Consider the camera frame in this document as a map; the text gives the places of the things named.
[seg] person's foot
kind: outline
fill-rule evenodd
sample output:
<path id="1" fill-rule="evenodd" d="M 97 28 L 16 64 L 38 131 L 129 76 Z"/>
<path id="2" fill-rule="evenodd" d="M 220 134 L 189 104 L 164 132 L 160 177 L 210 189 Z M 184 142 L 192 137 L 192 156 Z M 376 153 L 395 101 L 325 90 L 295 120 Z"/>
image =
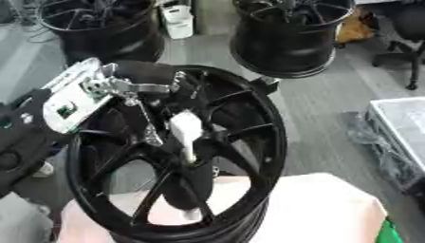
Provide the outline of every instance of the person's foot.
<path id="1" fill-rule="evenodd" d="M 38 172 L 36 172 L 34 175 L 32 175 L 34 178 L 48 178 L 51 175 L 53 175 L 55 173 L 55 168 L 53 167 L 53 165 L 51 165 L 51 163 L 46 162 L 43 165 L 42 168 L 40 168 L 40 170 L 38 170 Z"/>

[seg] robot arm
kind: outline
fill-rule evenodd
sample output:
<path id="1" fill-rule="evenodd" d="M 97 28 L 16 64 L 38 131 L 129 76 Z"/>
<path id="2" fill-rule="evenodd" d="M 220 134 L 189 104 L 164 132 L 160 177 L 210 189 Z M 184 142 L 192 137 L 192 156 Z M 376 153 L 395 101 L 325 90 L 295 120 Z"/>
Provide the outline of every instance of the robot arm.
<path id="1" fill-rule="evenodd" d="M 169 66 L 146 64 L 140 70 L 139 65 L 135 71 L 130 64 L 102 65 L 98 59 L 87 59 L 43 88 L 0 107 L 0 198 L 43 164 L 51 146 L 67 145 L 83 122 L 114 97 L 136 103 L 143 111 L 139 93 L 178 89 Z"/>

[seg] cable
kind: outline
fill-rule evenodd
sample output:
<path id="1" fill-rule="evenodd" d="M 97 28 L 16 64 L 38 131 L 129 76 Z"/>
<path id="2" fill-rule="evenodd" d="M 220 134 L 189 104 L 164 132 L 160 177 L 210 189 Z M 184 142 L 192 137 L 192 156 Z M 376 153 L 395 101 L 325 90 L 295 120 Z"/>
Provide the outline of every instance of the cable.
<path id="1" fill-rule="evenodd" d="M 47 32 L 49 32 L 49 30 L 46 28 L 44 31 L 42 31 L 40 33 L 36 33 L 36 34 L 33 34 L 33 35 L 29 36 L 27 38 L 27 41 L 29 43 L 41 44 L 41 43 L 46 43 L 46 42 L 50 42 L 50 41 L 56 40 L 58 38 L 58 37 L 54 36 L 54 37 L 51 37 L 49 39 L 45 39 L 45 40 L 42 40 L 42 41 L 37 41 L 37 40 L 34 41 L 34 38 L 35 37 L 41 36 L 41 35 L 43 35 L 43 34 L 45 34 Z"/>

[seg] white container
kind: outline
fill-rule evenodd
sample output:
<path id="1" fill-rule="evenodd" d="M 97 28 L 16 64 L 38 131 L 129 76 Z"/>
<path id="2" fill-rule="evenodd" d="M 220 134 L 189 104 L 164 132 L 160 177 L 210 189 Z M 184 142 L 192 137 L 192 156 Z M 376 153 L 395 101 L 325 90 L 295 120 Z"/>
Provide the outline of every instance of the white container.
<path id="1" fill-rule="evenodd" d="M 194 35 L 194 17 L 191 14 L 191 7 L 186 5 L 161 7 L 161 12 L 172 39 L 183 39 Z"/>
<path id="2" fill-rule="evenodd" d="M 380 167 L 403 193 L 423 193 L 425 97 L 370 102 L 366 119 L 386 144 L 375 148 Z"/>

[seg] chair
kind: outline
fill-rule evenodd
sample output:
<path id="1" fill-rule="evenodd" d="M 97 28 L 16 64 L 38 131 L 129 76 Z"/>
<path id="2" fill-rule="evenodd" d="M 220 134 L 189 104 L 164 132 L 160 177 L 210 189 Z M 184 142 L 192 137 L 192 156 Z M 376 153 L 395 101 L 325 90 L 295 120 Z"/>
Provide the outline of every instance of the chair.
<path id="1" fill-rule="evenodd" d="M 422 42 L 418 49 L 413 49 L 404 43 L 392 41 L 388 51 L 400 50 L 401 53 L 386 53 L 377 55 L 373 61 L 373 66 L 380 66 L 386 59 L 396 59 L 406 61 L 412 64 L 412 77 L 410 83 L 406 86 L 409 90 L 417 89 L 419 79 L 420 65 L 424 63 L 421 56 L 425 51 L 425 6 L 411 5 L 398 11 L 392 17 L 394 28 L 398 35 L 415 43 Z"/>

